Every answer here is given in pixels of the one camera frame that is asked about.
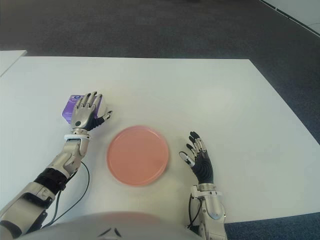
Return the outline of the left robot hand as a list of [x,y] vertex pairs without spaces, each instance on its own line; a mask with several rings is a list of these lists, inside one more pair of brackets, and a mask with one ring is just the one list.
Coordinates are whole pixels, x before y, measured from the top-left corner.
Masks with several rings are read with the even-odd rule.
[[73,108],[70,122],[71,128],[74,132],[89,132],[111,118],[113,113],[112,110],[106,112],[100,117],[96,116],[96,110],[99,109],[98,104],[102,98],[102,94],[97,94],[97,92],[94,91],[87,93],[77,101]]

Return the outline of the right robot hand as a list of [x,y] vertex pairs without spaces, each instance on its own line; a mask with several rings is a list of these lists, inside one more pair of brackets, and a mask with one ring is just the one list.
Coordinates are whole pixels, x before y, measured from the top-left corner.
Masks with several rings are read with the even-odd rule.
[[213,184],[213,166],[204,141],[195,131],[189,133],[189,140],[192,145],[187,143],[186,147],[192,152],[193,158],[184,151],[179,152],[180,158],[191,168],[199,184]]

